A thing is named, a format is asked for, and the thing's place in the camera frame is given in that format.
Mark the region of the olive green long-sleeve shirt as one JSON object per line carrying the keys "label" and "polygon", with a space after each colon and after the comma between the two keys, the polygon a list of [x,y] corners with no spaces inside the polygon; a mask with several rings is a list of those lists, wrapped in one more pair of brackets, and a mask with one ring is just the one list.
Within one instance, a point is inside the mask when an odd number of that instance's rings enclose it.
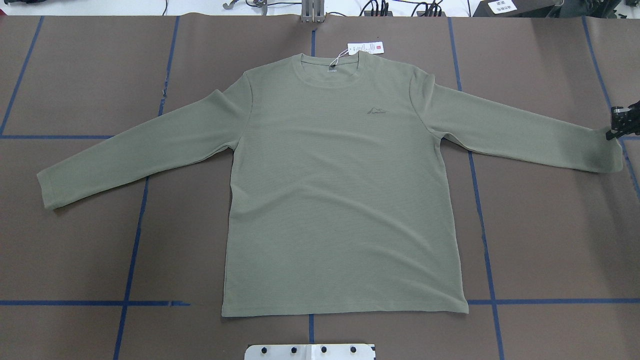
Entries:
{"label": "olive green long-sleeve shirt", "polygon": [[590,129],[359,52],[297,54],[37,174],[48,210],[232,150],[221,314],[469,313],[442,140],[617,173]]}

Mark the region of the white paper hang tag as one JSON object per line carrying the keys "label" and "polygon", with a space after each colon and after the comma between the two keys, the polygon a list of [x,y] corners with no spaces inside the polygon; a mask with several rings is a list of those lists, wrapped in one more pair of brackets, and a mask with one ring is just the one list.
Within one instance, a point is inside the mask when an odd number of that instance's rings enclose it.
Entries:
{"label": "white paper hang tag", "polygon": [[380,55],[384,54],[386,51],[382,41],[374,41],[359,43],[350,42],[347,44],[347,52],[350,56],[354,56],[359,52],[364,52],[371,55]]}

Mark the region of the black box white label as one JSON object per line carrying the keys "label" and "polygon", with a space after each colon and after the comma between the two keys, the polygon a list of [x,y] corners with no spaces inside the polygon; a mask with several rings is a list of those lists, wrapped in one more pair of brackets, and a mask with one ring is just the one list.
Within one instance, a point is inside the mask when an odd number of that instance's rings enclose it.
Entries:
{"label": "black box white label", "polygon": [[473,18],[546,18],[562,7],[564,0],[483,0],[471,13]]}

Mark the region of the white central pedestal column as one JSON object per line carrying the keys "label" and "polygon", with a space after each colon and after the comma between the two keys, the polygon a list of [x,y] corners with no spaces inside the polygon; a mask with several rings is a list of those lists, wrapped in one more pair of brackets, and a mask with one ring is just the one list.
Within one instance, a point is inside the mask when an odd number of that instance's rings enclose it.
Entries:
{"label": "white central pedestal column", "polygon": [[245,360],[375,360],[374,344],[254,344],[247,347]]}

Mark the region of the aluminium frame post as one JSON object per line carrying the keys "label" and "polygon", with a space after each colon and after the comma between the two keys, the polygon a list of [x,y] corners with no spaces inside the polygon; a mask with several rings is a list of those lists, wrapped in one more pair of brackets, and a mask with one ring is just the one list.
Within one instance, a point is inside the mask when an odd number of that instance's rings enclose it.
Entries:
{"label": "aluminium frame post", "polygon": [[324,23],[326,19],[324,0],[300,0],[302,23]]}

